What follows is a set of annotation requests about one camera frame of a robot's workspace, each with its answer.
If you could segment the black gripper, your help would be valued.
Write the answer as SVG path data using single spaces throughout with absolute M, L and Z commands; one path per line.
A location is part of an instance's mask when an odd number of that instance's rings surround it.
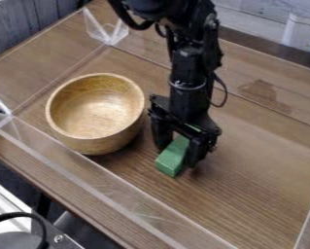
M 212 94 L 212 79 L 199 82 L 171 80 L 170 95 L 150 96 L 151 129 L 155 147 L 162 151 L 172 141 L 172 132 L 188 139 L 184 163 L 194 168 L 206 154 L 216 148 L 222 129 L 210 118 L 207 111 Z

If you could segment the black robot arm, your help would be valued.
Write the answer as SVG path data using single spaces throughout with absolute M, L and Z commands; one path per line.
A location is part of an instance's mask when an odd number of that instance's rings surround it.
M 170 94 L 151 95 L 155 146 L 164 149 L 179 133 L 188 139 L 183 163 L 192 167 L 216 147 L 222 129 L 208 117 L 214 85 L 222 80 L 219 19 L 211 0 L 108 0 L 124 24 L 143 31 L 154 28 L 166 39 L 171 71 Z

